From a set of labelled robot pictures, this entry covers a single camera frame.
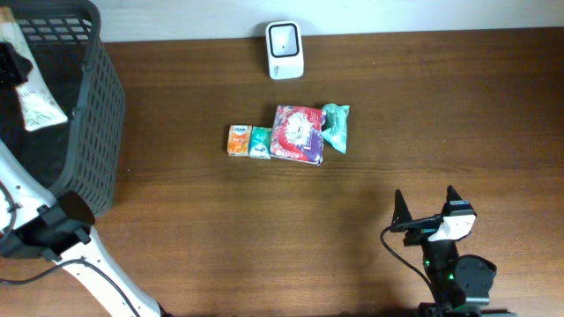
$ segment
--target colorful wrapper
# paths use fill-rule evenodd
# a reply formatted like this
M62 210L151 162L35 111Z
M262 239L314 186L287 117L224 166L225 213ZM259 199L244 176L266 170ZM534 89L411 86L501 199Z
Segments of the colorful wrapper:
M297 106L278 106L272 127L271 156L320 165L323 161L323 112Z
M321 135L341 153L346 153L346 117L349 115L349 106L325 105L322 109L326 119L326 129Z

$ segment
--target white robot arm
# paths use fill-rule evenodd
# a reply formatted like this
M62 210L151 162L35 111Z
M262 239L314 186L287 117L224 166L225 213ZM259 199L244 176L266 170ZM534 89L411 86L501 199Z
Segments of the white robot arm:
M65 269L112 316L172 316L127 277L100 241L77 195L57 200L0 141L0 255L44 257ZM28 281L0 280L0 284Z

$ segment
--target teal wrapped candy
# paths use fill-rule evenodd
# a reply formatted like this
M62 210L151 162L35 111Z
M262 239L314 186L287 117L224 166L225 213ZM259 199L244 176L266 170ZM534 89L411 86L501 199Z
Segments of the teal wrapped candy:
M327 104L322 108L325 114L325 130L321 135L327 142L341 153L346 153L346 118L349 115L349 106Z

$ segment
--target product logo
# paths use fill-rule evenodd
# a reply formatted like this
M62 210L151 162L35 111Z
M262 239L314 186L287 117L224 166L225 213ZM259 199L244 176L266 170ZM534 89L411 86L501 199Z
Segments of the product logo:
M234 127L234 128L233 128L233 131L234 131L236 134L241 135L241 134L247 132L247 127Z

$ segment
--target cable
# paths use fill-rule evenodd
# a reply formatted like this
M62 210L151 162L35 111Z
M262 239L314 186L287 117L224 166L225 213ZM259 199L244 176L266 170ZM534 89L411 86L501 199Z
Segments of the cable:
M59 269L64 268L67 265L71 265L71 264L83 264L84 266L86 266L87 268L93 270L94 272L98 273L100 276L102 276L106 281L108 281L108 283L110 283L112 286L114 286L115 290L122 296L123 300L125 301L125 303L127 304L127 306L130 307L131 311L133 312L133 314L135 314L136 317L141 317L139 315L139 313L137 312L137 310L135 309L135 307L133 306L133 304L131 304L130 299L127 298L127 296L125 295L125 293L122 291L122 289L114 282L114 280L112 280L109 276L107 276L104 272L102 272L100 269L98 269L96 266L94 266L93 264L91 264L90 262L87 262L84 258L81 259L77 259L77 260L69 260L67 262L63 262L61 264L58 264L56 266L54 266L51 269L48 269L46 271L44 271L43 273L40 273L36 276L27 278L25 280L21 280L21 281L13 281L13 280L7 280L7 279L1 279L0 278L0 284L4 284L4 285L24 285L24 284L30 284L32 282L35 282L45 276L48 276L51 273L55 273L57 272Z
M14 202L13 198L11 197L10 192L8 191L8 188L6 188L6 186L1 181L0 181L0 190L4 194L6 202L8 202L8 210L6 212L11 214L10 223L8 224L8 230L6 230L6 232L4 232L4 235L2 236L2 238L0 238L0 246L1 246L4 243L4 241L6 241L8 239L8 235L10 235L11 231L14 229L14 225L16 224L16 216L18 215L18 211L17 211L16 203Z
M431 291L431 295L433 295L434 304L437 306L437 312L439 313L439 316L443 317L441 305L439 304L439 300L438 300L437 296L435 295L435 293L434 293L434 291L433 291L433 286L431 285L431 282L429 282L429 280L427 279L427 277L424 276L423 273L421 273L420 270L418 270L417 268L415 268L414 266L412 266L408 261L404 260L404 258L402 258L402 257L399 256L396 252L394 252L394 250L392 250L391 247L388 246L388 244L387 244L386 241L384 240L384 234L386 234L386 232L390 231L393 227L394 227L394 226L391 225L391 226L387 227L386 229L382 230L382 233L380 233L380 241L381 241L382 245L386 248L386 250L388 250L388 252L390 252L392 255L394 255L394 257L395 257L396 259L398 259L400 262L402 262L403 264L405 264L405 266L407 266L408 268L412 269L415 273L417 273L419 276L421 276L421 278L423 278L423 280L424 280L425 283L427 284L427 287L428 287L429 290Z

